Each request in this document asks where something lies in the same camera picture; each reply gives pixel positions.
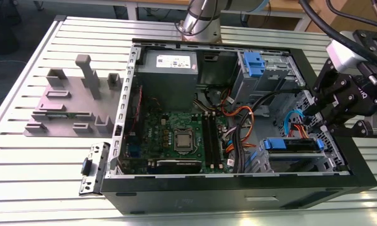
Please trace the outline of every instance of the table leg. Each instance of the table leg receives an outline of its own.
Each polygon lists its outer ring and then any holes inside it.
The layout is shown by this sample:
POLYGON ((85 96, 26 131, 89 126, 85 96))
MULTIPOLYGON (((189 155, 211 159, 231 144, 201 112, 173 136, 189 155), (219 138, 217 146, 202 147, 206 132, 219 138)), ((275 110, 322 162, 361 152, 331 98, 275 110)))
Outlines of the table leg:
POLYGON ((299 21, 297 22, 297 25, 294 27, 294 31, 297 32, 303 32, 307 29, 307 26, 311 22, 311 19, 309 18, 307 15, 303 15, 299 21))
POLYGON ((125 3, 125 7, 126 7, 127 19, 129 20, 138 20, 138 7, 137 7, 137 3, 126 2, 125 3))
POLYGON ((37 11, 43 10, 43 2, 42 1, 33 1, 37 11))

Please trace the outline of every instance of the metal work surface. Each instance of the metal work surface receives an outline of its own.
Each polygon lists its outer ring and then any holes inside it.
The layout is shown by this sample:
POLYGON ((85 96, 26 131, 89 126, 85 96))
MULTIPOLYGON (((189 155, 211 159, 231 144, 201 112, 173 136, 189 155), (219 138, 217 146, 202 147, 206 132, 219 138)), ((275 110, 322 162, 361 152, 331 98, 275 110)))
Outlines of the metal work surface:
MULTIPOLYGON (((303 49, 318 73, 325 35, 221 28, 223 43, 303 49)), ((98 77, 125 76, 131 38, 178 40, 170 23, 67 17, 54 21, 0 108, 0 223, 49 225, 377 225, 377 187, 299 211, 122 216, 102 196, 78 197, 79 170, 93 143, 110 139, 25 137, 50 67, 82 77, 77 54, 89 54, 98 77)), ((377 139, 354 139, 377 178, 377 139)))

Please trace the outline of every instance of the cpu socket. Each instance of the cpu socket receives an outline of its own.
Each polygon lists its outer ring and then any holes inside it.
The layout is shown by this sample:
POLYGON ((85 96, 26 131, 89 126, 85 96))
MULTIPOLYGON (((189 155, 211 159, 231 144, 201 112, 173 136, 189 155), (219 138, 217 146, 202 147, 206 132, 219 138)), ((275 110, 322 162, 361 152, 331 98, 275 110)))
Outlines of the cpu socket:
POLYGON ((193 151, 193 130, 174 129, 174 151, 187 154, 193 151))

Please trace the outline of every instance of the metal bracket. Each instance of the metal bracket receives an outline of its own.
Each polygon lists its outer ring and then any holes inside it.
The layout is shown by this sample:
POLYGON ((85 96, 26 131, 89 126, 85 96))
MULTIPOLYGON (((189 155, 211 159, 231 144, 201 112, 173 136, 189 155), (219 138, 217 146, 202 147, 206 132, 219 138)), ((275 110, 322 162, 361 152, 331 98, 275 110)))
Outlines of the metal bracket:
POLYGON ((79 187, 79 196, 98 196, 101 181, 105 176, 106 160, 109 155, 109 143, 93 144, 89 150, 89 155, 82 163, 82 181, 79 187))

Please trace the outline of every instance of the motherboard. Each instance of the motherboard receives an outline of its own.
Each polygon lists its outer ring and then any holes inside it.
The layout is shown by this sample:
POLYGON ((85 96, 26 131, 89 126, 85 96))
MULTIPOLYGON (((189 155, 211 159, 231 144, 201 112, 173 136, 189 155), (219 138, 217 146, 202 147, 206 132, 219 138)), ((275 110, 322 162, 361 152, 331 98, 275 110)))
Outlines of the motherboard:
POLYGON ((130 138, 125 174, 229 173, 219 137, 226 119, 214 113, 146 113, 142 139, 130 138))

